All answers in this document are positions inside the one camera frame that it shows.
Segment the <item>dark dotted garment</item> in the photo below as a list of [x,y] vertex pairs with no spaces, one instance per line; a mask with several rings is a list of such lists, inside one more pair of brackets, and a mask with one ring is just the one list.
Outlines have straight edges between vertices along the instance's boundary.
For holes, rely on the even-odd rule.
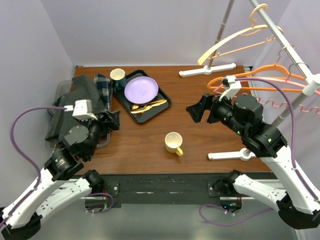
[[[72,78],[72,83],[75,89],[61,98],[59,107],[74,106],[78,100],[91,100],[92,112],[95,115],[108,110],[100,98],[98,89],[94,85],[94,80],[91,80],[87,75],[83,74]],[[50,127],[50,132],[46,134],[45,140],[53,140],[53,138],[56,138],[56,144],[58,144],[77,123],[78,120],[76,118],[71,115],[64,115],[63,112],[56,109],[53,124]]]

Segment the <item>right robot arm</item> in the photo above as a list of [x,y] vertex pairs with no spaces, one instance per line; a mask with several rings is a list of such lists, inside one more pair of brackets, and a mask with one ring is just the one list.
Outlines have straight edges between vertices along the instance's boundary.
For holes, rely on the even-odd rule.
[[275,210],[294,229],[317,228],[320,204],[300,180],[303,171],[292,163],[285,137],[278,128],[263,121],[264,107],[257,99],[241,95],[232,101],[220,94],[204,94],[198,103],[186,108],[195,123],[201,121],[206,110],[210,111],[207,123],[221,122],[239,135],[242,144],[272,170],[284,187],[269,187],[233,170],[213,184],[214,190],[230,197],[237,193],[250,196]]

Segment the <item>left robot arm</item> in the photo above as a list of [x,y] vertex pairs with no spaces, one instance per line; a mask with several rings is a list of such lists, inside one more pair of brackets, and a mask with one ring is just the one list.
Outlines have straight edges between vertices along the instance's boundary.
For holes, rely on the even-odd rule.
[[82,197],[104,196],[109,205],[103,205],[100,213],[114,205],[114,197],[105,189],[105,181],[96,170],[89,170],[70,186],[54,193],[79,172],[84,162],[92,159],[98,142],[105,135],[120,128],[120,112],[101,109],[95,112],[55,107],[55,119],[62,124],[62,139],[44,164],[34,165],[37,178],[7,207],[0,209],[1,234],[6,240],[29,240],[55,213]]

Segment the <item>navy white plaid skirt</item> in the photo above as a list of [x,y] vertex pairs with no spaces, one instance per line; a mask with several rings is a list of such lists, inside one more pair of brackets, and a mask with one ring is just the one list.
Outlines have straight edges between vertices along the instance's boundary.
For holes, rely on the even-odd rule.
[[[97,88],[100,98],[102,99],[105,107],[108,110],[111,110],[112,95],[113,95],[112,81],[109,78],[105,77],[103,74],[96,73],[93,78],[93,83]],[[58,84],[58,87],[55,93],[54,102],[53,102],[54,106],[59,106],[60,98],[70,91],[71,86],[72,86],[71,80],[65,80]]]

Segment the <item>orange hanger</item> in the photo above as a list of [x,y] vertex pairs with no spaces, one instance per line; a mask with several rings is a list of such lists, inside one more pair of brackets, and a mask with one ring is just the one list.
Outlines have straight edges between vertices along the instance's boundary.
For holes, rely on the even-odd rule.
[[[231,77],[252,79],[253,77],[256,77],[255,76],[256,74],[262,73],[262,72],[279,72],[283,76],[280,76],[280,77],[279,76],[258,76],[258,78],[272,81],[272,82],[276,82],[276,83],[283,83],[283,84],[287,84],[287,85],[292,85],[292,86],[299,87],[302,89],[306,86],[305,84],[289,80],[289,78],[292,77],[294,79],[306,82],[305,77],[303,77],[301,75],[294,74],[294,73],[290,73],[286,67],[279,65],[277,63],[263,65],[263,66],[256,68],[255,70],[252,70],[249,72],[237,73],[237,74],[231,75]],[[224,77],[222,77],[222,76],[212,79],[211,81],[208,82],[207,88],[209,90],[213,90],[214,92],[218,92],[219,89],[224,88],[223,84],[222,84],[223,79],[224,79]],[[259,91],[275,91],[275,90],[271,90],[271,88],[263,88],[263,87],[253,87],[253,88],[245,87],[244,89],[245,90],[259,90]],[[297,89],[292,89],[292,90],[282,89],[282,90],[287,91],[287,92],[301,92],[301,90],[297,90]]]

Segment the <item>white wooden hanger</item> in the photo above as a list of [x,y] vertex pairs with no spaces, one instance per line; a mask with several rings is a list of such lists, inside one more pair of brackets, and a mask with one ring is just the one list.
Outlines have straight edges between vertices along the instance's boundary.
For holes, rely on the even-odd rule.
[[214,44],[211,48],[209,48],[197,60],[197,64],[200,66],[206,60],[214,60],[215,58],[218,58],[218,57],[229,55],[229,54],[232,54],[232,53],[235,53],[235,52],[239,52],[239,51],[242,51],[242,50],[246,50],[246,49],[249,49],[249,48],[257,47],[257,46],[260,46],[260,45],[263,45],[263,44],[266,44],[266,43],[269,43],[269,42],[272,42],[272,41],[276,40],[276,37],[273,36],[272,38],[266,38],[263,41],[260,41],[260,42],[254,43],[254,44],[250,44],[250,45],[247,45],[247,46],[243,46],[243,47],[240,47],[240,48],[236,48],[236,49],[233,49],[233,50],[230,50],[230,51],[227,51],[227,52],[223,52],[223,53],[218,52],[217,55],[212,56],[213,53],[216,53],[217,50],[220,47],[222,47],[223,45],[225,45],[228,42],[232,41],[233,39],[249,37],[249,36],[252,36],[252,35],[255,35],[255,34],[259,33],[263,29],[268,29],[268,28],[269,27],[266,24],[255,25],[255,26],[251,26],[251,27],[248,27],[248,28],[244,28],[244,29],[242,29],[242,30],[240,30],[238,32],[235,32],[235,33],[225,37],[224,39],[220,40],[218,43]]

